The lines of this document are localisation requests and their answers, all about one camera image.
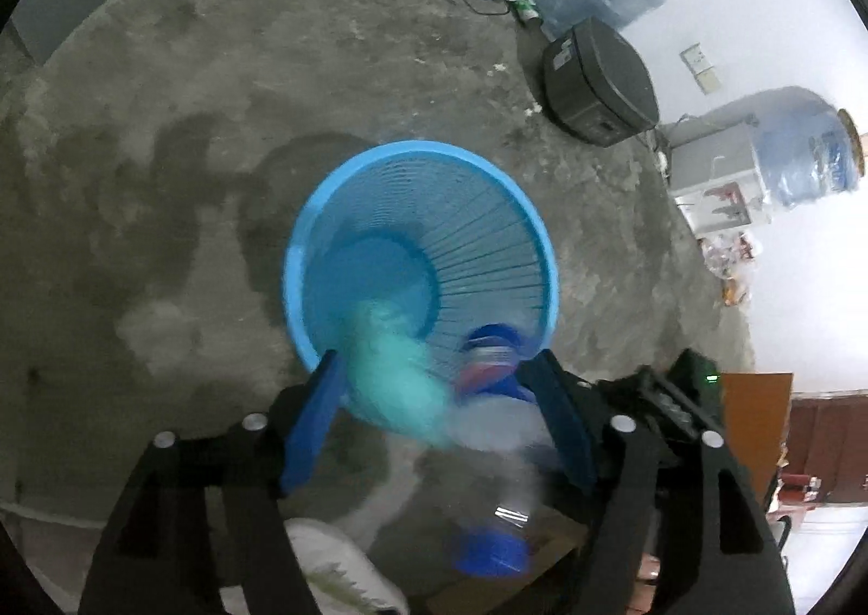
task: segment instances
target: metal bolt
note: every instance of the metal bolt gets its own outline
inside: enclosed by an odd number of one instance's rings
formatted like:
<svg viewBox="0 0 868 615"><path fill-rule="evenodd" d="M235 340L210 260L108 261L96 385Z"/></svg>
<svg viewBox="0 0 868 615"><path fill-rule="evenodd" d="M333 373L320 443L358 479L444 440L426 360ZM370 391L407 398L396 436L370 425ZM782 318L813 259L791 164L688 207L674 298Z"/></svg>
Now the metal bolt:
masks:
<svg viewBox="0 0 868 615"><path fill-rule="evenodd" d="M268 426L268 417L259 412L254 412L241 420L241 425L249 432L260 432Z"/></svg>
<svg viewBox="0 0 868 615"><path fill-rule="evenodd" d="M633 433L636 430L635 419L633 419L633 417L628 417L626 414L615 414L615 416L609 420L609 424L616 432Z"/></svg>
<svg viewBox="0 0 868 615"><path fill-rule="evenodd" d="M158 449L170 449L172 446L175 446L175 440L177 438L175 432L159 432L158 435L154 437L154 446Z"/></svg>
<svg viewBox="0 0 868 615"><path fill-rule="evenodd" d="M710 446L712 449L719 449L723 446L723 437L719 433L713 431L702 432L702 443Z"/></svg>

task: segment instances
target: black cooler box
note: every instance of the black cooler box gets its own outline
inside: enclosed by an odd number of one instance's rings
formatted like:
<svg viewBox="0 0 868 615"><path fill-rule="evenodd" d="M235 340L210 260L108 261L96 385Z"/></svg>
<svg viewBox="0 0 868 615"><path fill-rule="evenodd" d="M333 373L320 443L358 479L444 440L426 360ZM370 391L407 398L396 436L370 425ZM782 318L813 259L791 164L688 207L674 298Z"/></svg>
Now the black cooler box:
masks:
<svg viewBox="0 0 868 615"><path fill-rule="evenodd" d="M657 125L648 69L627 40L588 18L545 50L548 105L576 137L609 147Z"/></svg>

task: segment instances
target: wooden door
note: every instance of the wooden door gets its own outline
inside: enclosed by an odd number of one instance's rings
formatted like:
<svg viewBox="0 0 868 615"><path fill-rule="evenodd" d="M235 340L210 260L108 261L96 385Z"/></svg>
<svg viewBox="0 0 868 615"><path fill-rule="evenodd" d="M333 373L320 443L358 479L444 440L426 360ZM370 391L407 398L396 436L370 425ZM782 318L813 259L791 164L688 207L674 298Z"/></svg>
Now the wooden door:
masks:
<svg viewBox="0 0 868 615"><path fill-rule="evenodd" d="M796 400L787 472L822 480L819 502L868 502L868 397Z"/></svg>
<svg viewBox="0 0 868 615"><path fill-rule="evenodd" d="M838 475L829 502L868 502L868 398L850 405Z"/></svg>

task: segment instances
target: wall socket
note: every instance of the wall socket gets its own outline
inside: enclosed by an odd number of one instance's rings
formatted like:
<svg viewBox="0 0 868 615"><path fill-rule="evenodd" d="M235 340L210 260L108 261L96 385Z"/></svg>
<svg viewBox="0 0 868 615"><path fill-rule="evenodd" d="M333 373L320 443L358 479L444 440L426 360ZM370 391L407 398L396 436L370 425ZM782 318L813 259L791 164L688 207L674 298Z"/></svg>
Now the wall socket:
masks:
<svg viewBox="0 0 868 615"><path fill-rule="evenodd" d="M696 83L702 89L702 93L713 93L722 87L714 71L714 67L709 62L709 58L702 53L702 47L698 42L687 47L681 53L681 59L687 65L690 73L693 74L693 78L696 79Z"/></svg>

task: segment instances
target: blue plastic basket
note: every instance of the blue plastic basket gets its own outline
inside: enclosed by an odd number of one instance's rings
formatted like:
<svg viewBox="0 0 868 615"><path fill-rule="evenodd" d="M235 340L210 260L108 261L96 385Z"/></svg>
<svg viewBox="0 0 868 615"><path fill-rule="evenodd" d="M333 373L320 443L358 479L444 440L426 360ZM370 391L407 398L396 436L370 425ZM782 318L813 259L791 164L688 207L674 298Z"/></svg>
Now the blue plastic basket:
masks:
<svg viewBox="0 0 868 615"><path fill-rule="evenodd" d="M467 150L381 145L331 172L298 215L283 298L298 356L313 371L344 347L363 300L402 309L452 380L473 329L508 323L527 355L550 341L557 266L543 221L518 185Z"/></svg>

